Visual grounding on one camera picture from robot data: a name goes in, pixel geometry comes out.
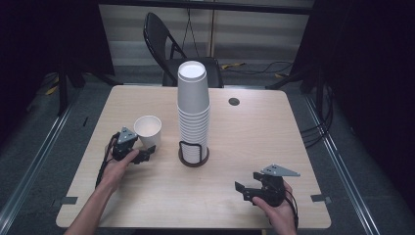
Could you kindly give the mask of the stack of white cups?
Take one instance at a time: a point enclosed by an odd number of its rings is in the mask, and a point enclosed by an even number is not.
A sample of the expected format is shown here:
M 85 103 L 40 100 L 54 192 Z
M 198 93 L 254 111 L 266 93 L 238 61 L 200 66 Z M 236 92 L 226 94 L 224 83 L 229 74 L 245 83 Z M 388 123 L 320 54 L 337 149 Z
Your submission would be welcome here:
M 205 66 L 197 61 L 181 64 L 177 90 L 180 141 L 208 146 L 209 108 Z

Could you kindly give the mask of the metal floor rail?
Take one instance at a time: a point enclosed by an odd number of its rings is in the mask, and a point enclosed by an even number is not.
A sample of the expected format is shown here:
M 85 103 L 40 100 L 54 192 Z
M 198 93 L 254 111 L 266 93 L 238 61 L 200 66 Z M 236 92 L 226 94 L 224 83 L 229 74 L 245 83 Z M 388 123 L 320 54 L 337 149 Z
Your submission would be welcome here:
M 64 128 L 71 111 L 72 105 L 68 105 L 62 113 L 58 115 L 40 149 L 31 161 L 28 170 L 23 175 L 23 178 L 17 185 L 17 188 L 9 197 L 4 208 L 0 211 L 0 234 L 6 234 L 7 230 L 13 224 L 20 208 L 22 207 L 26 195 L 34 183 L 41 167 L 43 167 L 45 161 L 47 160 L 49 153 Z
M 357 189 L 327 125 L 317 114 L 315 102 L 309 96 L 305 97 L 305 102 L 365 233 L 367 235 L 381 235 L 374 217 Z

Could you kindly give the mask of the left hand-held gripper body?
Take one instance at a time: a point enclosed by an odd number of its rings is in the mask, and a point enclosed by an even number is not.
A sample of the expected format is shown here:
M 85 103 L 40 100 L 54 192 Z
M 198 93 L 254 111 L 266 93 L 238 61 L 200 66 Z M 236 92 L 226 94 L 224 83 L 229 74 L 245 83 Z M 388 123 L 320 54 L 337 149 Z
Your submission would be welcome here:
M 138 140 L 138 135 L 124 126 L 115 137 L 116 141 L 113 145 L 112 155 L 119 162 L 132 151 L 135 142 Z M 132 162 L 138 165 L 147 162 L 150 156 L 151 153 L 148 150 L 140 151 Z

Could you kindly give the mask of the grey table edge bracket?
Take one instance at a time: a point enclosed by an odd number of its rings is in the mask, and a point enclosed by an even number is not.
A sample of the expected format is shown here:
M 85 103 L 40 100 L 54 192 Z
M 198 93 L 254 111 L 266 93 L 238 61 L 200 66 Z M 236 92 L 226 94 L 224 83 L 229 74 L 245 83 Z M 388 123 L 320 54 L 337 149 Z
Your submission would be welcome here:
M 62 197 L 55 199 L 52 203 L 54 208 L 58 208 L 62 205 L 75 205 L 77 202 L 77 197 Z
M 325 195 L 322 195 L 322 194 L 311 195 L 310 198 L 311 198 L 313 203 L 323 202 L 326 205 L 332 203 L 332 199 L 329 196 L 325 196 Z

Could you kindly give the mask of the black wire cup holder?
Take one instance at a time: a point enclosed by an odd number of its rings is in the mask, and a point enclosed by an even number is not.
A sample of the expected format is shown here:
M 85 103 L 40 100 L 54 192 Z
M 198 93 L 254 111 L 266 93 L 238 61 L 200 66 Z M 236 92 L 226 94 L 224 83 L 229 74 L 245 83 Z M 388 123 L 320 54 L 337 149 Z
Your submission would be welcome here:
M 179 142 L 178 158 L 181 163 L 189 167 L 198 167 L 208 161 L 209 149 L 207 146 L 185 141 Z

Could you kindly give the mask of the person's right hand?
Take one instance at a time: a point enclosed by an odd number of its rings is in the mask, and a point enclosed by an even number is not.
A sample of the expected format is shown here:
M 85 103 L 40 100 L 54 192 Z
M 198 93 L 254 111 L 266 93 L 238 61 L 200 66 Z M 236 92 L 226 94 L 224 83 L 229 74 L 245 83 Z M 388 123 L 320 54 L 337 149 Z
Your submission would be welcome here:
M 271 207 L 259 197 L 254 197 L 253 202 L 264 211 L 276 230 L 296 229 L 295 215 L 288 202 L 284 201 L 279 207 Z

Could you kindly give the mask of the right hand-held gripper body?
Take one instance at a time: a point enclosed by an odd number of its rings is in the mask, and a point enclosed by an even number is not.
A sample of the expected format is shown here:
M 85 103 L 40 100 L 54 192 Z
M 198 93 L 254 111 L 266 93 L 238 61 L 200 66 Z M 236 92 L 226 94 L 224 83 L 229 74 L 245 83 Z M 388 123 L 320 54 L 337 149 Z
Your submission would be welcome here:
M 271 164 L 263 168 L 259 173 L 263 175 L 261 187 L 258 189 L 247 188 L 243 193 L 243 199 L 253 203 L 253 197 L 259 197 L 271 207 L 279 207 L 286 199 L 286 187 L 284 176 L 300 177 L 298 172 Z

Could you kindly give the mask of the dark metal stand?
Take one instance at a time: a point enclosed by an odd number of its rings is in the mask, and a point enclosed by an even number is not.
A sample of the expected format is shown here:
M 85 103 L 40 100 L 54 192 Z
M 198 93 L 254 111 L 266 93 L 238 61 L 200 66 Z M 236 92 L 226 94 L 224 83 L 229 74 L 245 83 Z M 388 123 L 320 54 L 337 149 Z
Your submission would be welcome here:
M 302 94 L 310 94 L 311 91 L 316 88 L 317 90 L 321 90 L 324 84 L 324 74 L 323 70 L 318 65 L 308 65 L 303 67 L 297 72 L 285 76 L 280 81 L 267 85 L 267 90 L 279 90 L 283 86 L 287 85 L 288 83 L 300 81 L 300 92 Z
M 83 78 L 82 74 L 84 72 L 89 72 L 98 79 L 104 81 L 105 83 L 109 84 L 110 86 L 119 85 L 119 82 L 109 78 L 108 76 L 104 75 L 102 72 L 94 69 L 92 66 L 86 64 L 85 62 L 81 61 L 78 58 L 69 58 L 63 59 L 59 63 L 59 111 L 58 116 L 61 117 L 65 110 L 69 107 L 69 100 L 68 100 L 68 81 L 70 81 L 71 85 L 75 88 L 82 88 L 85 85 L 85 79 Z

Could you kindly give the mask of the black folding chair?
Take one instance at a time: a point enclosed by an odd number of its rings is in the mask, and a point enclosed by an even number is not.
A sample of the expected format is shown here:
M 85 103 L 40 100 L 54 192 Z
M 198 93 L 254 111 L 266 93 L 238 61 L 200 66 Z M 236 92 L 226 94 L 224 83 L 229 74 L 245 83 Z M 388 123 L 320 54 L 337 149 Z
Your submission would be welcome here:
M 144 20 L 143 36 L 146 45 L 162 69 L 162 85 L 176 87 L 178 68 L 188 61 L 202 63 L 207 70 L 209 88 L 222 88 L 222 80 L 218 61 L 213 57 L 188 57 L 171 35 L 163 21 L 154 13 L 148 13 Z

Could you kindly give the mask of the white paper cup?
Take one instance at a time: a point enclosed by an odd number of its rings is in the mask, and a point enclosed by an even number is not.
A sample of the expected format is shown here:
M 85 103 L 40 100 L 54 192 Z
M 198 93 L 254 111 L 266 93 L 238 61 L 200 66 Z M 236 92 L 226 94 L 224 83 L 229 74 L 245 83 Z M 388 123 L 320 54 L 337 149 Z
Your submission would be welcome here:
M 155 116 L 139 117 L 134 122 L 134 131 L 146 148 L 161 146 L 161 120 Z

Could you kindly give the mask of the person's left hand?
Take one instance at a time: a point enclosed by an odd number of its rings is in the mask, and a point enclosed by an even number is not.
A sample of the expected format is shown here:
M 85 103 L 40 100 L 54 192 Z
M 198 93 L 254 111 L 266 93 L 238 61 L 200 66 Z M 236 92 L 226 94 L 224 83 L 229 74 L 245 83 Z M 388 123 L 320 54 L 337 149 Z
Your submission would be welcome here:
M 99 189 L 105 189 L 113 193 L 125 174 L 128 165 L 137 157 L 138 150 L 132 150 L 121 161 L 117 161 L 113 158 L 112 154 L 109 154 L 106 158 L 106 167 L 98 184 Z

